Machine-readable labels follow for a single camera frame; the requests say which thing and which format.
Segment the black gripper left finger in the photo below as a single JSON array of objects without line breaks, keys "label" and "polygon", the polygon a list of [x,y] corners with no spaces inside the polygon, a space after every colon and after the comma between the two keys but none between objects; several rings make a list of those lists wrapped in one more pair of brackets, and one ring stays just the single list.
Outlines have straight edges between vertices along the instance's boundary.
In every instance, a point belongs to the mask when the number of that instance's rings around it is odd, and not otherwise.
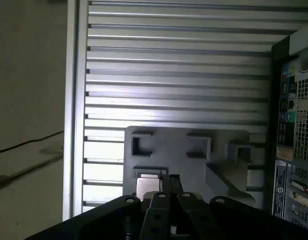
[{"label": "black gripper left finger", "polygon": [[29,237],[31,240],[168,240],[170,191],[123,195]]}]

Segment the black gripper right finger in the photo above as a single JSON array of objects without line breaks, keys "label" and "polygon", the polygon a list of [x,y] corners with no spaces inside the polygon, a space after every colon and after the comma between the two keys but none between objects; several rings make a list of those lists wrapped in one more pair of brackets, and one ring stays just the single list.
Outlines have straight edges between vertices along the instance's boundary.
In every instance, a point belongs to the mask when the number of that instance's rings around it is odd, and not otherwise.
[{"label": "black gripper right finger", "polygon": [[178,174],[171,186],[180,207],[181,229],[193,240],[308,240],[308,229],[225,196],[206,203],[184,192]]}]

